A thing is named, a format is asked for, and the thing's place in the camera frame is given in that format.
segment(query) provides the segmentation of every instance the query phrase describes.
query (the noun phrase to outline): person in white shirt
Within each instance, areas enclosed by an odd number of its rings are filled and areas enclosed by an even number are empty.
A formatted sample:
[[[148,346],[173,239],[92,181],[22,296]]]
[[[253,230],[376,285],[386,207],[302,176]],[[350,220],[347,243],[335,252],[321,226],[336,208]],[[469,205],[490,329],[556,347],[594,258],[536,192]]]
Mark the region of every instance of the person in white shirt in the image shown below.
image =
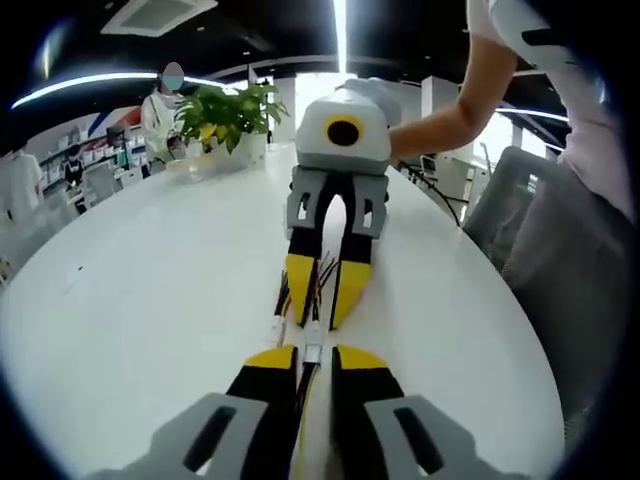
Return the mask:
[[[0,160],[0,196],[5,214],[11,221],[20,222],[43,201],[44,174],[38,159],[17,149]]]
[[[177,158],[174,148],[182,141],[175,114],[181,102],[182,97],[169,90],[162,81],[162,75],[158,75],[153,92],[144,99],[141,110],[142,135],[147,145],[149,163],[166,163]]]

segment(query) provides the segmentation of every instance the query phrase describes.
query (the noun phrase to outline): pink shirt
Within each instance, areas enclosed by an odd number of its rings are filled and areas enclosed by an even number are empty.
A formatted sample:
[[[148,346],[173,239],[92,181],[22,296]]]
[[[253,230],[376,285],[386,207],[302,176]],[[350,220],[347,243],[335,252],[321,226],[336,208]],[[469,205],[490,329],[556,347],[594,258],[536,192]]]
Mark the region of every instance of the pink shirt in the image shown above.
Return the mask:
[[[505,45],[491,23],[488,0],[467,0],[469,32]],[[547,72],[567,109],[571,133],[560,155],[591,190],[635,223],[629,175],[621,136],[611,116],[598,103],[595,89],[575,72]]]

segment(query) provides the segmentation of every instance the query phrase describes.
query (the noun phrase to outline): white round table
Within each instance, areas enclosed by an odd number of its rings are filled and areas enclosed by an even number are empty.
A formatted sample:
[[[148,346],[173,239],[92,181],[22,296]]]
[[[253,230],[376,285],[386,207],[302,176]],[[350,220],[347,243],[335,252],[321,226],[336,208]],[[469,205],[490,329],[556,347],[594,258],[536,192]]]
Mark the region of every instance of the white round table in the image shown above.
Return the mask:
[[[246,358],[273,346],[295,149],[270,149],[262,168],[195,184],[164,172],[118,193],[47,243],[5,292],[7,381],[70,475],[145,454],[158,427],[224,393]],[[563,453],[562,413],[527,317],[453,221],[400,174],[388,176],[372,280],[327,337],[313,386],[304,478],[324,478],[336,342],[384,358],[405,394],[471,431],[495,468],[550,473]],[[334,202],[325,226],[334,255],[343,222]],[[287,340],[300,338],[290,320]]]

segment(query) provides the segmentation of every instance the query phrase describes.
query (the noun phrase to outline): black ceiling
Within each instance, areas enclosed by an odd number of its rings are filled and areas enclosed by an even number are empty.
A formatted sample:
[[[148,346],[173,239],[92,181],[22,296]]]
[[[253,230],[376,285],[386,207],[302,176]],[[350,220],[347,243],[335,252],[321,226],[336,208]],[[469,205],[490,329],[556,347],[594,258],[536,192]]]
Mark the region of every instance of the black ceiling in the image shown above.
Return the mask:
[[[207,76],[248,61],[336,53],[332,0],[219,0],[218,7],[160,38],[101,35],[105,23],[126,3],[11,2],[0,33],[5,71],[10,72],[3,75],[0,94],[2,147],[12,138],[28,138],[66,120],[140,103],[151,89],[149,81],[92,84],[9,110],[16,99],[51,83],[92,73],[162,71],[172,61],[189,75]],[[352,62],[349,71],[389,80],[420,82],[435,75],[462,81],[469,48],[465,0],[348,0],[347,4],[349,54],[384,60]],[[62,35],[59,49],[51,52],[45,79],[39,52],[46,38],[54,38],[52,32]],[[529,67],[521,62],[520,68]],[[279,77],[336,69],[331,61],[302,61],[267,67],[258,74]],[[541,75],[516,77],[506,101],[564,114],[557,95]],[[565,125],[541,124],[564,139]]]

